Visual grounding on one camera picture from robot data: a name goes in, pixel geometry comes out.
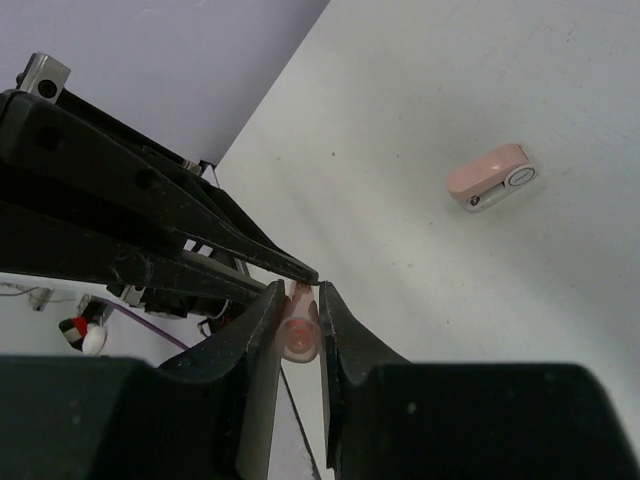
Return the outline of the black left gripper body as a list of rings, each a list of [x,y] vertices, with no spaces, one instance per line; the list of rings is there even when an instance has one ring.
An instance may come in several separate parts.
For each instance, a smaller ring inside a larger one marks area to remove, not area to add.
[[[131,250],[132,247],[119,249],[115,255],[115,262],[127,260],[132,254]],[[204,244],[186,244],[185,251],[216,260],[239,274],[249,276],[248,268],[243,261],[221,250]],[[244,311],[242,304],[224,298],[187,296],[177,291],[124,284],[121,281],[108,284],[106,289],[134,309],[142,309],[145,313],[168,319],[177,320],[193,314],[205,317],[205,324],[224,325]]]

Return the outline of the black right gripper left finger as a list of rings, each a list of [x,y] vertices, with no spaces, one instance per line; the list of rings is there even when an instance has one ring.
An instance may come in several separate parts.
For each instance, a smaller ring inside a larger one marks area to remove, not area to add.
[[[5,479],[264,479],[284,284],[158,367],[126,357],[5,356]]]

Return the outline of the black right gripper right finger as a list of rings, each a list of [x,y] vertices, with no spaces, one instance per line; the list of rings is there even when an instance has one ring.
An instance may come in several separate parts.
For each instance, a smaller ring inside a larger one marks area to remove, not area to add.
[[[570,363],[413,363],[319,288],[326,463],[339,479],[635,479],[600,382]]]

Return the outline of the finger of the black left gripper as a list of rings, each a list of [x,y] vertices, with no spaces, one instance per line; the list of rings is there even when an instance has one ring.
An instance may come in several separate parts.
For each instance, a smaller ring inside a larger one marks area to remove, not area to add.
[[[315,270],[280,249],[223,190],[177,156],[74,96],[1,96],[1,203],[171,254],[193,240],[298,281]]]
[[[164,254],[3,201],[1,271],[218,296],[248,304],[266,286],[186,250]]]

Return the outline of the brown orange highlighter pen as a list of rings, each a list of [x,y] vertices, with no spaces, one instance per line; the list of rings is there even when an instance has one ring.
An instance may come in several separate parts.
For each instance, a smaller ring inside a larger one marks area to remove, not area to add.
[[[296,364],[310,363],[318,355],[320,322],[310,285],[291,283],[276,333],[276,345],[283,359]]]

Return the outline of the pink mini stapler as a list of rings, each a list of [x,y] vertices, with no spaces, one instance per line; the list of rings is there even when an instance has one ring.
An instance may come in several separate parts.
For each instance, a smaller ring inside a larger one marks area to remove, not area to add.
[[[518,144],[502,145],[453,171],[446,180],[449,195],[466,211],[481,212],[537,176],[536,166]]]

